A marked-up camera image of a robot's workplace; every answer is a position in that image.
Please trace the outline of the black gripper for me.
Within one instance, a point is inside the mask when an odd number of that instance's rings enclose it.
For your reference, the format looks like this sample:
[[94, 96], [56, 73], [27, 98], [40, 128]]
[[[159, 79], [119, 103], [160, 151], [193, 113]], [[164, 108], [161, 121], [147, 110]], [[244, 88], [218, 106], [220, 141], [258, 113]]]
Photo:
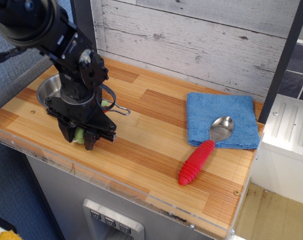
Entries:
[[47, 113], [58, 120], [59, 129], [69, 143], [75, 137], [77, 126], [89, 127], [84, 134], [84, 145], [87, 151], [91, 151], [100, 134], [96, 129], [107, 134], [107, 140], [114, 141], [116, 138], [116, 124], [109, 119], [106, 112], [114, 107], [112, 102], [107, 107], [102, 107], [102, 92], [90, 93], [87, 97], [76, 100], [66, 93], [60, 91], [60, 97], [47, 97], [45, 103], [48, 105]]

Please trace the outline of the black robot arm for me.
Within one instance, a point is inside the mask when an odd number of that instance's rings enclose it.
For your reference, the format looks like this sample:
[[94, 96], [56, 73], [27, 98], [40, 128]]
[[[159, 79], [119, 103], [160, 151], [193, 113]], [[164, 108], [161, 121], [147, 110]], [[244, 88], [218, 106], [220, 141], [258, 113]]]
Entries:
[[116, 138], [116, 124], [101, 105], [102, 92], [113, 93], [104, 84], [108, 79], [104, 60], [57, 1], [0, 0], [0, 33], [14, 46], [10, 56], [36, 48], [58, 70], [60, 95], [48, 96], [44, 103], [67, 141], [74, 139], [77, 128], [83, 129], [87, 150], [102, 137]]

